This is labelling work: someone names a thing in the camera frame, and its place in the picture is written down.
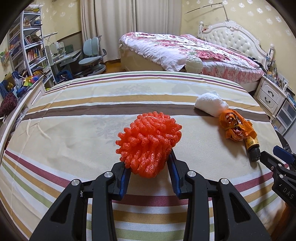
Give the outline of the gold bottle black cap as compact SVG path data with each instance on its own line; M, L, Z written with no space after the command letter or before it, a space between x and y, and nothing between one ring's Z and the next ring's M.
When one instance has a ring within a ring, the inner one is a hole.
M245 140L247 156L250 162L256 162L260 159L260 145L257 138L247 137Z

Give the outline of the orange foam net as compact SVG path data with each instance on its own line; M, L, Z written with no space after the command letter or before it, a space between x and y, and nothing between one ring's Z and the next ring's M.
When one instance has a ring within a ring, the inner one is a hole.
M125 168L143 178L154 178L165 167L172 148L182 137L182 126L169 115L143 113L118 134L116 153Z

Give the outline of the translucent plastic drawer unit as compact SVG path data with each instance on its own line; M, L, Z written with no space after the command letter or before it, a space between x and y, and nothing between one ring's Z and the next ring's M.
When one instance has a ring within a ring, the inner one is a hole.
M275 118L271 122L282 136L286 134L292 124L295 122L295 105L290 99L286 98Z

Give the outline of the orange crumpled wrapper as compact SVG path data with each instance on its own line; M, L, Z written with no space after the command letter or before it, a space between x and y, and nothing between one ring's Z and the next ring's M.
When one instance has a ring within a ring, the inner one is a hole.
M252 123L234 109L227 109L222 112L219 116L219 123L225 131L225 137L234 142L242 141L248 137L253 139L257 137Z

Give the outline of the white nightstand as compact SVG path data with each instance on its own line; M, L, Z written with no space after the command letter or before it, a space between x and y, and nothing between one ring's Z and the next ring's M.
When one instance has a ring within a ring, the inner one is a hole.
M284 104L287 95L276 83L266 76L262 76L254 98L266 112L270 121L273 121Z

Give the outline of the striped bed sheet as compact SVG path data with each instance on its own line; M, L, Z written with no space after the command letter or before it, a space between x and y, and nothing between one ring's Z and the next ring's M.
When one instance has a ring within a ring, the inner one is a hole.
M262 151L280 140L268 116L239 84L180 72L123 72L53 86L16 127L1 160L1 211L15 237L28 240L73 180L94 180L119 161L133 168L127 194L113 202L119 240L181 240L187 200L172 189L165 151L210 180L227 178L268 232L286 205L272 173L251 163L243 141L226 137L219 119L195 107L215 92L252 123Z

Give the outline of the white crumpled tissue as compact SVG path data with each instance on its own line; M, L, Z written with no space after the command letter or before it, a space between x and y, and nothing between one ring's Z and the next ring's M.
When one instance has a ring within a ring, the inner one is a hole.
M198 96L194 107L216 118L229 109L227 102L223 101L216 91L210 91Z

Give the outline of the white round bedpost ball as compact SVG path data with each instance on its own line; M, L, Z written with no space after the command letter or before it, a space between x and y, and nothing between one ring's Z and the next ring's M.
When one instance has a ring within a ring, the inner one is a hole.
M203 69L203 61L196 56L188 56L185 61L185 70L188 73L201 74Z

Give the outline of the white tufted headboard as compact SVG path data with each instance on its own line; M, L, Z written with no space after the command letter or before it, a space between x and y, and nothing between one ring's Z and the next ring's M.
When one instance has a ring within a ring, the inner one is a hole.
M269 51L264 51L260 41L235 21L229 20L209 26L201 21L198 37L247 57L255 58L262 65L270 65L273 62L274 44L270 45Z

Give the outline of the floral bed cover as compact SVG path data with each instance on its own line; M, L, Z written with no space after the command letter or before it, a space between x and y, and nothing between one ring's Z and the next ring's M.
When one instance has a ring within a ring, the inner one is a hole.
M119 47L161 65L164 71L186 72L187 57L196 56L203 61L203 75L239 84L252 83L263 76L262 68L248 57L190 34L176 36L130 32L121 37Z

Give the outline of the study desk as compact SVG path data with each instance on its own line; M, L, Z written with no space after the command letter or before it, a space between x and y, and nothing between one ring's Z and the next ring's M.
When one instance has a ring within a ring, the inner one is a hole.
M62 42L50 43L50 37L57 33L58 32L54 32L43 36L44 43L47 42L47 44L49 44L45 46L45 52L54 79L59 73L58 66L60 66L60 68L64 67L72 73L70 63L77 61L82 54L81 49L66 53L65 46Z

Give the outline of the white bookshelf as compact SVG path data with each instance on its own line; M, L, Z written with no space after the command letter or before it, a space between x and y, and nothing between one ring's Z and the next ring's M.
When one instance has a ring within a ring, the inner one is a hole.
M8 45L12 48L11 68L22 77L41 78L46 89L53 86L54 75L46 53L41 8L27 8L14 20L8 30Z

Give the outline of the light blue desk chair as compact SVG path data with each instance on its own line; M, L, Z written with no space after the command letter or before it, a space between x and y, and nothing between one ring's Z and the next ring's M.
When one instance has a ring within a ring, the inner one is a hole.
M79 61L80 66L87 69L79 72L76 76L85 77L102 74L106 71L106 65L102 64L103 58L107 55L106 49L100 49L102 35L87 39L83 44L83 54L86 58Z

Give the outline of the beige curtains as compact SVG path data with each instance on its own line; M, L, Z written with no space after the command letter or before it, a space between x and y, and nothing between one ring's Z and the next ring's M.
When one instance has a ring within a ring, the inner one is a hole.
M120 58L119 39L126 33L180 34L182 1L86 0L80 10L82 38L101 37L103 62Z

